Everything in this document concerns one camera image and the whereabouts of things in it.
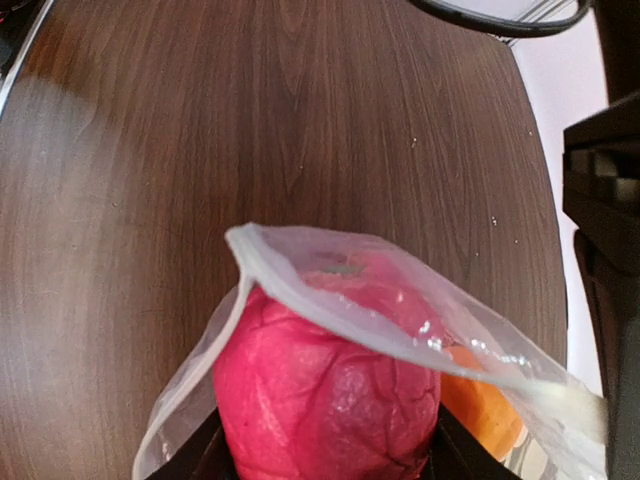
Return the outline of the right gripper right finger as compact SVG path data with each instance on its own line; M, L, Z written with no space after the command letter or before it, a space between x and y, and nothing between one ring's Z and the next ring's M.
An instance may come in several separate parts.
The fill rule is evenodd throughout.
M424 479L520 480L520 477L495 460L441 405Z

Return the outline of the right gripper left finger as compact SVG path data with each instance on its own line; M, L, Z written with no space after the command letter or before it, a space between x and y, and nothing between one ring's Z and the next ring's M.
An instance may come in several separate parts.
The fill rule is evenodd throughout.
M177 453L150 480L235 480L218 409L215 409Z

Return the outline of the red fake apple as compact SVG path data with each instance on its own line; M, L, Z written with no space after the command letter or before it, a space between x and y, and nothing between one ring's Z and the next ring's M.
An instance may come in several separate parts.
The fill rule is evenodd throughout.
M260 287L213 384L242 479L414 479L441 393L437 371L319 328Z

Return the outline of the clear polka dot zip bag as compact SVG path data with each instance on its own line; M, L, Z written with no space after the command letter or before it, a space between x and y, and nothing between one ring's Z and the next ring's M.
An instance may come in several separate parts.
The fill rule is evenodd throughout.
M214 411L204 382L249 294L382 355L498 387L545 451L553 479L603 479L607 404L506 318L381 238L248 223L226 242L240 280L151 411L132 475L163 467Z

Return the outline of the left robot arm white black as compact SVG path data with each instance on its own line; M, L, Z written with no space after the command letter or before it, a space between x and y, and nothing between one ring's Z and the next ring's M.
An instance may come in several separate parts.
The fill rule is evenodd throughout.
M608 402L606 470L639 476L639 4L598 1L609 105L564 132L563 209Z

